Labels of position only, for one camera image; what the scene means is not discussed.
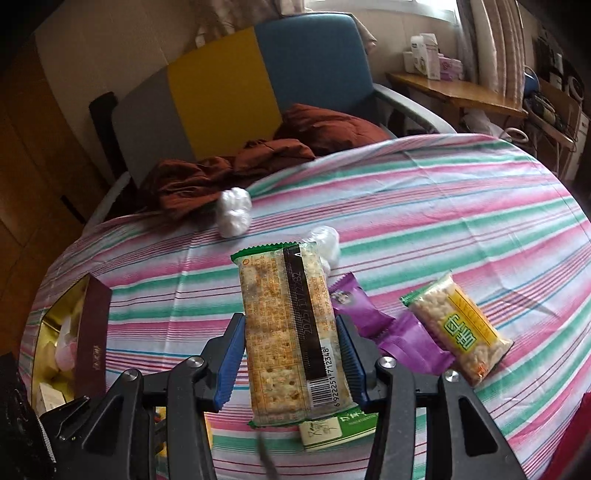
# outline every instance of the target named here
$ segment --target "yellow label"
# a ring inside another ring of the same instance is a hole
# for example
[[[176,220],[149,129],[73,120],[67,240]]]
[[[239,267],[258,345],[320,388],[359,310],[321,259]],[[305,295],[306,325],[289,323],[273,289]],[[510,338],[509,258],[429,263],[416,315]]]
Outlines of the yellow label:
[[[483,340],[489,346],[496,342],[498,335],[495,329],[461,290],[456,288],[448,298],[456,311],[447,317],[443,329],[461,350],[469,352],[479,340]]]

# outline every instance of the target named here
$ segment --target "barcode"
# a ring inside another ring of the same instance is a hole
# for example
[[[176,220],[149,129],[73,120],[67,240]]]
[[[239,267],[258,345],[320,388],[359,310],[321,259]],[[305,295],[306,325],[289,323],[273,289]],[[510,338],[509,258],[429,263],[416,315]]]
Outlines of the barcode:
[[[322,349],[322,358],[326,377],[306,382],[310,404],[312,409],[332,405],[338,409],[340,407],[339,384],[336,380],[335,355],[333,353],[330,339],[324,338],[320,341]]]
[[[310,389],[312,408],[333,402],[333,395],[328,378],[308,382],[308,388]]]

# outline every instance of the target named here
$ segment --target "cracker package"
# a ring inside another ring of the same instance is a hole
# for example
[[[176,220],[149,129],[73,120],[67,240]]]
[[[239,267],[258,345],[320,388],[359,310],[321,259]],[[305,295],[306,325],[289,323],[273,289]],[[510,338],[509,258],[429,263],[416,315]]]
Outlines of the cracker package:
[[[478,385],[513,345],[490,324],[450,274],[400,298],[456,357],[458,370]]]
[[[353,407],[316,243],[247,248],[232,261],[246,313],[254,425],[298,423]]]

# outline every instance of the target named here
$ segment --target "wooden cabinet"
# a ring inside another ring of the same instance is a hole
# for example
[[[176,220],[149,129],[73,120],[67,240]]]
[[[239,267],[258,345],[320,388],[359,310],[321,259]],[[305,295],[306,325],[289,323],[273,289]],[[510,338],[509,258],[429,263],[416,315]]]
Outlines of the wooden cabinet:
[[[108,186],[66,123],[30,40],[0,74],[0,354],[18,354],[35,294]]]

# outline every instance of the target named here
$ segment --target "metal screw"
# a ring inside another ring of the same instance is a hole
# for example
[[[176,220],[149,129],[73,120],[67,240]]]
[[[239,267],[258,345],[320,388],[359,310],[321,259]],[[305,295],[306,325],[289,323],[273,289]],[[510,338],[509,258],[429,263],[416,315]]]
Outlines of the metal screw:
[[[446,370],[443,374],[443,378],[445,378],[448,382],[457,383],[460,381],[460,374],[455,370]]]
[[[130,368],[121,374],[121,376],[128,382],[133,382],[139,376],[139,371],[135,368]]]
[[[396,366],[396,359],[391,356],[383,356],[378,360],[381,367],[394,368]]]
[[[198,355],[187,358],[187,365],[191,368],[199,368],[205,363],[205,360]]]

